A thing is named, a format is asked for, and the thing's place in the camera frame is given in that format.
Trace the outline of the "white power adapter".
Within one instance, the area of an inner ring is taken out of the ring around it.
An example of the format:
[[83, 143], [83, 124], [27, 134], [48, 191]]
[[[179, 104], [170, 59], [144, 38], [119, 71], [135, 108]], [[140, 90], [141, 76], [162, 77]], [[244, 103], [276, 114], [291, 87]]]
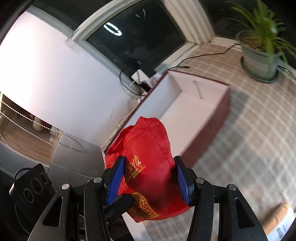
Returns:
[[146, 82], [149, 80], [149, 77], [141, 70], [138, 69], [132, 76], [131, 78], [137, 83], [141, 84], [143, 82]]

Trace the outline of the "red fabric bag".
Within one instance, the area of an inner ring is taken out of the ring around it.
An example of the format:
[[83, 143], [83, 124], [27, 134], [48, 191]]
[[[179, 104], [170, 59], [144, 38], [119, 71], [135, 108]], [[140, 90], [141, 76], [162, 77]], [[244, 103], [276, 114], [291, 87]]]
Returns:
[[170, 141], [160, 120], [141, 116], [124, 128], [106, 150], [106, 167], [112, 167], [118, 156], [125, 157], [118, 193], [135, 198], [128, 210], [135, 222], [163, 220], [189, 209], [180, 194]]

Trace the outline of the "orange tissue pack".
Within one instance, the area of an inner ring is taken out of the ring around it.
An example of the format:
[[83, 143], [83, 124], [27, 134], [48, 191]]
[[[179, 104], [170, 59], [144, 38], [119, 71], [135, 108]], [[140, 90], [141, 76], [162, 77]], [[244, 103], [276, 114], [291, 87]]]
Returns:
[[295, 220], [295, 212], [288, 202], [283, 202], [262, 225], [269, 241], [278, 241], [287, 233]]

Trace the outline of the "green potted plant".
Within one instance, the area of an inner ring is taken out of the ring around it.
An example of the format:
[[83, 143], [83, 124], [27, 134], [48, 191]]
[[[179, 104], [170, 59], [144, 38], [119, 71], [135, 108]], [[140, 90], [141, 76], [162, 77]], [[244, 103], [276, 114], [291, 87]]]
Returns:
[[243, 51], [241, 65], [244, 71], [261, 83], [275, 82], [280, 70], [295, 80], [286, 57], [286, 53], [295, 57], [295, 46], [278, 35], [286, 30], [284, 23], [262, 1], [257, 1], [253, 11], [233, 1], [227, 3], [246, 20], [231, 19], [248, 28], [236, 34]]

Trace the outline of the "plaid beige rug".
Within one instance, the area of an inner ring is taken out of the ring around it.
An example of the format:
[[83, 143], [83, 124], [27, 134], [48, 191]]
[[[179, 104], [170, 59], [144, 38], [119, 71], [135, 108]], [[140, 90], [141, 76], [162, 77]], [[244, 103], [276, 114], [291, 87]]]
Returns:
[[185, 64], [188, 72], [230, 85], [230, 114], [195, 173], [214, 185], [235, 184], [261, 223], [283, 203], [295, 207], [295, 80], [250, 78], [237, 49], [211, 43]]

